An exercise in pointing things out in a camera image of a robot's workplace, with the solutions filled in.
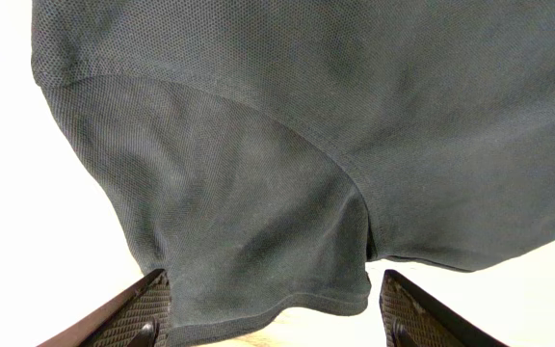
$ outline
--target dark gray polo shirt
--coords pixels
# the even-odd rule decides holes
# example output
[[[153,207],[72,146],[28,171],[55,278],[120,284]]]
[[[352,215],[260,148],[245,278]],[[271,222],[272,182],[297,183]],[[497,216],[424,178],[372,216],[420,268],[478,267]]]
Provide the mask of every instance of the dark gray polo shirt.
[[[34,0],[32,66],[172,345],[555,239],[555,2]]]

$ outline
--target shirt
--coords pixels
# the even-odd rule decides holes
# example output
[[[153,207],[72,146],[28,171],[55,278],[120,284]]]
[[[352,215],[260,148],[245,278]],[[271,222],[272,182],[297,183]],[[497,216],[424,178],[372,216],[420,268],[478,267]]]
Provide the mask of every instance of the shirt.
[[[168,271],[170,345],[357,314],[366,261],[555,239],[555,2],[34,0],[32,30],[55,120]]]

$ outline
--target stitched seam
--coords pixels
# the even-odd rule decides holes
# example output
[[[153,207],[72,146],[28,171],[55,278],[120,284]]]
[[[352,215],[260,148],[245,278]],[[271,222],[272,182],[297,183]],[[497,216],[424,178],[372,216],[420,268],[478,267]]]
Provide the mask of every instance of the stitched seam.
[[[318,294],[314,294],[314,293],[306,293],[306,292],[290,293],[287,296],[283,297],[280,301],[278,301],[277,303],[272,305],[271,307],[263,310],[262,312],[260,312],[258,314],[249,315],[249,316],[245,316],[245,317],[238,317],[236,319],[228,319],[228,320],[224,320],[224,321],[220,321],[220,322],[214,322],[214,323],[188,324],[188,325],[184,325],[184,326],[178,326],[178,327],[176,327],[176,329],[185,329],[185,328],[189,328],[189,327],[204,328],[204,327],[211,327],[211,326],[218,325],[218,324],[233,323],[233,322],[236,322],[238,320],[253,319],[253,318],[258,317],[259,315],[263,315],[265,313],[271,312],[276,307],[280,307],[281,305],[283,305],[284,302],[287,302],[288,300],[291,300],[291,298],[296,298],[296,297],[301,297],[301,296],[310,296],[310,297],[330,301],[330,302],[333,302],[333,303],[337,303],[337,304],[341,304],[341,305],[345,305],[345,306],[354,306],[354,307],[367,301],[367,299],[361,299],[361,300],[358,300],[358,301],[355,301],[355,302],[347,302],[347,301],[342,301],[342,300],[338,300],[338,299],[334,299],[334,298],[330,298],[330,297],[326,297],[326,296],[318,295]]]
[[[306,298],[312,297],[314,299],[319,299],[322,302],[320,302],[320,305],[315,305],[315,304],[310,304],[308,303],[306,304],[302,304],[301,302],[298,302],[297,300],[304,300]],[[308,293],[294,293],[294,294],[290,294],[287,297],[283,298],[282,300],[280,300],[277,304],[273,305],[271,308],[263,311],[262,313],[256,314],[254,316],[248,316],[248,317],[244,317],[244,318],[238,318],[238,319],[233,319],[233,320],[229,320],[229,321],[224,321],[221,323],[210,323],[210,324],[204,324],[204,325],[187,325],[187,326],[182,326],[182,327],[176,327],[171,329],[172,331],[178,331],[178,330],[186,330],[186,329],[194,329],[194,328],[199,328],[199,329],[211,329],[211,328],[217,328],[220,329],[222,326],[226,326],[226,325],[239,325],[239,324],[245,324],[246,321],[250,322],[248,324],[245,324],[245,328],[241,328],[241,327],[232,327],[230,329],[230,331],[228,333],[222,333],[222,334],[214,334],[209,338],[203,338],[203,339],[189,339],[186,338],[186,341],[184,343],[186,343],[185,345],[187,345],[187,343],[189,343],[191,340],[194,341],[195,344],[198,343],[209,343],[209,342],[214,342],[214,341],[219,341],[225,338],[229,338],[229,337],[234,337],[236,335],[240,335],[240,334],[248,334],[248,333],[252,333],[252,332],[256,332],[259,329],[262,329],[263,327],[268,326],[269,324],[271,324],[271,322],[273,322],[276,317],[285,309],[289,308],[289,307],[307,307],[307,308],[312,308],[312,309],[317,309],[320,311],[326,311],[326,312],[330,312],[330,309],[323,309],[322,307],[324,307],[327,303],[327,301],[331,301],[334,303],[338,303],[343,305],[343,307],[340,307],[339,309],[333,309],[332,312],[335,312],[335,314],[342,314],[342,315],[350,315],[350,314],[357,314],[357,312],[362,312],[363,309],[359,309],[359,306],[367,306],[367,300],[361,300],[358,302],[342,302],[342,301],[337,301],[334,299],[328,299],[328,298],[324,298],[324,297],[319,297],[317,295],[314,294],[308,294]],[[275,310],[276,308],[279,308],[279,310],[277,310],[276,312],[274,312],[274,314],[269,317],[266,318],[264,317],[265,314],[272,312],[272,310]]]
[[[212,82],[215,85],[220,84],[220,85],[228,87],[232,90],[235,90],[236,92],[244,93],[245,95],[250,95],[249,93],[247,93],[247,91],[245,89],[241,88],[241,86],[228,83],[227,82],[228,80],[218,80],[218,79],[216,79],[216,78],[214,78],[213,76],[210,76],[210,75],[198,74],[198,73],[190,72],[190,71],[183,70],[183,69],[178,70],[178,69],[173,69],[173,68],[168,68],[168,67],[161,67],[161,66],[158,65],[159,63],[155,62],[155,61],[150,62],[150,64],[140,63],[140,62],[138,62],[134,59],[127,58],[127,57],[125,57],[125,58],[116,58],[116,59],[115,58],[108,58],[108,57],[86,58],[86,59],[82,59],[82,60],[76,60],[73,64],[77,65],[77,67],[66,67],[64,69],[59,69],[59,70],[39,70],[39,69],[36,69],[35,72],[39,73],[39,74],[42,74],[42,75],[51,74],[56,78],[62,78],[62,76],[61,76],[62,73],[71,72],[71,76],[69,76],[70,78],[69,78],[68,81],[66,81],[66,83],[58,83],[58,86],[53,86],[51,88],[64,87],[64,86],[67,86],[69,84],[76,83],[76,82],[79,82],[81,80],[88,79],[88,78],[98,77],[100,75],[122,75],[122,76],[139,77],[139,74],[135,75],[135,74],[133,74],[134,71],[130,71],[131,66],[123,67],[123,68],[116,68],[116,67],[108,66],[108,67],[104,68],[104,67],[101,67],[99,65],[100,62],[104,62],[104,63],[107,63],[107,64],[111,64],[112,62],[121,62],[121,63],[127,63],[129,65],[135,65],[137,67],[145,67],[145,68],[153,69],[153,70],[163,70],[163,71],[170,72],[170,73],[173,73],[173,72],[180,73],[181,76],[197,77],[201,80]],[[95,73],[95,71],[82,71],[82,70],[80,70],[82,65],[85,65],[87,67],[96,67],[99,70],[99,73]],[[361,196],[361,199],[363,200],[363,204],[364,204],[364,206],[367,210],[368,221],[370,220],[370,208],[369,208],[368,200],[365,198],[365,195],[362,194],[362,190],[360,189],[357,182],[353,179],[353,175],[350,174],[349,172],[347,172],[347,169],[344,168],[342,165],[340,165],[338,163],[338,161],[335,158],[333,158],[333,156],[329,155],[326,151],[320,149],[318,146],[316,146],[315,144],[310,142],[303,134],[300,134],[299,131],[293,129],[293,127],[289,126],[288,124],[284,124],[282,121],[277,120],[274,117],[271,117],[271,116],[267,115],[266,112],[264,112],[263,110],[255,107],[254,105],[250,105],[249,103],[239,101],[239,100],[235,100],[235,99],[232,99],[231,97],[227,97],[227,96],[224,96],[224,95],[215,94],[215,93],[212,93],[210,91],[207,91],[205,89],[201,89],[201,88],[198,88],[198,87],[195,87],[195,86],[190,86],[188,84],[183,83],[182,81],[173,80],[172,78],[158,78],[158,77],[155,77],[155,76],[146,76],[145,73],[141,73],[141,75],[144,78],[150,78],[150,79],[154,79],[154,80],[162,80],[162,81],[165,81],[165,82],[179,84],[179,85],[182,85],[182,86],[186,86],[188,88],[195,89],[197,91],[201,91],[203,93],[208,93],[208,94],[211,94],[213,96],[216,96],[216,97],[219,97],[219,98],[222,98],[222,99],[229,100],[231,102],[235,102],[235,103],[244,105],[246,107],[249,107],[249,108],[257,111],[258,113],[262,114],[264,117],[266,117],[266,118],[268,118],[272,121],[275,121],[279,125],[281,125],[281,126],[285,127],[286,129],[292,131],[293,133],[297,134],[300,138],[302,138],[304,141],[309,143],[311,146],[313,146],[314,148],[319,150],[321,153],[323,153],[327,158],[329,158],[331,160],[331,162],[335,166],[337,166],[340,169],[340,171],[342,173],[344,173],[349,178],[349,180],[352,182],[352,184],[355,185],[355,187],[357,188],[357,192]],[[325,147],[326,149],[330,149],[331,151],[336,153],[337,156],[339,157],[339,159],[346,162],[346,164],[348,165],[349,171],[353,172],[353,174],[355,174],[357,178],[361,179],[366,186],[371,187],[369,179],[364,174],[361,173],[360,168],[355,163],[355,161],[350,157],[350,155],[345,154],[341,150],[339,150],[336,145],[334,145],[331,141],[325,139],[325,137],[322,136],[322,134],[320,134],[318,131],[316,131],[307,122],[305,122],[303,120],[295,119],[291,116],[285,116],[285,118],[290,123],[296,123],[304,131],[307,131],[308,133],[310,133],[313,136],[313,138],[316,142],[322,143],[321,146]],[[377,196],[377,194],[374,192],[373,189],[369,189],[366,194],[371,196],[372,201],[380,201],[379,197]],[[371,233],[368,232],[368,235],[369,235],[369,237],[371,237],[370,241],[371,241],[373,251],[374,251],[373,256],[376,257],[376,255],[378,254],[378,249],[377,249],[376,240],[374,239],[374,236],[375,236],[374,232],[371,232]]]

